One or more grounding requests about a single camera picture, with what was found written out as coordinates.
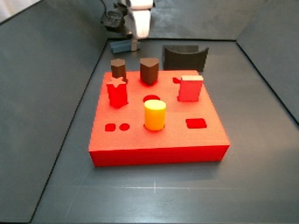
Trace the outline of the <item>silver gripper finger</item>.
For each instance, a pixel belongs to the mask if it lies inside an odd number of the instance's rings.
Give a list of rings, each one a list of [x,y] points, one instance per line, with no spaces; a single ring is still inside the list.
[[[137,50],[137,39],[134,37],[132,37],[130,39],[130,52],[134,52]]]

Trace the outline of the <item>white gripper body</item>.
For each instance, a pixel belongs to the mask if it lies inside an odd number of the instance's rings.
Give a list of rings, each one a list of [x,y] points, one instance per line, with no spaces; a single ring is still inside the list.
[[[136,39],[145,39],[149,34],[150,9],[153,0],[122,0],[126,8],[125,28],[132,32]]]

